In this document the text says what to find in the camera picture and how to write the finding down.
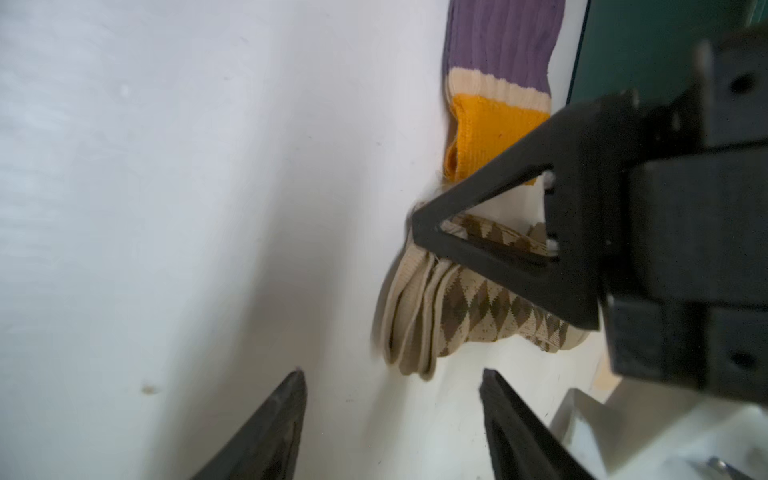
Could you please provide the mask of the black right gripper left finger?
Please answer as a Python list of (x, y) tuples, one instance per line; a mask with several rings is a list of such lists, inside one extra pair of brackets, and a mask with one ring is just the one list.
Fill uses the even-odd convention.
[(195, 479), (291, 480), (307, 405), (304, 372), (288, 374)]

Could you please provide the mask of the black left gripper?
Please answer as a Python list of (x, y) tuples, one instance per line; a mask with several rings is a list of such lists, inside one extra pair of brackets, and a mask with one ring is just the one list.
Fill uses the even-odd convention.
[[(691, 84), (647, 108), (623, 174), (627, 241), (604, 283), (614, 373), (767, 401), (767, 30), (694, 52)], [(638, 94), (572, 104), (419, 207), (414, 242), (582, 330), (600, 325), (601, 264), (620, 250), (621, 167), (638, 157)], [(533, 180), (535, 240), (452, 233), (460, 214)]]

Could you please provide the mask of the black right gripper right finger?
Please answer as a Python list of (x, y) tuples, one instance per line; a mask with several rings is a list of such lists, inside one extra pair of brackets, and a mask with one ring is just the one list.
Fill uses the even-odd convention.
[(502, 375), (483, 371), (479, 388), (494, 477), (590, 479)]

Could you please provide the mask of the beige argyle sock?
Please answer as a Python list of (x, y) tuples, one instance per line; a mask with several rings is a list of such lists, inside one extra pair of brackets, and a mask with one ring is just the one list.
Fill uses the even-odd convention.
[(378, 335), (384, 361), (430, 380), (441, 357), (466, 343), (520, 336), (546, 353), (576, 348), (589, 333), (406, 237), (388, 284)]

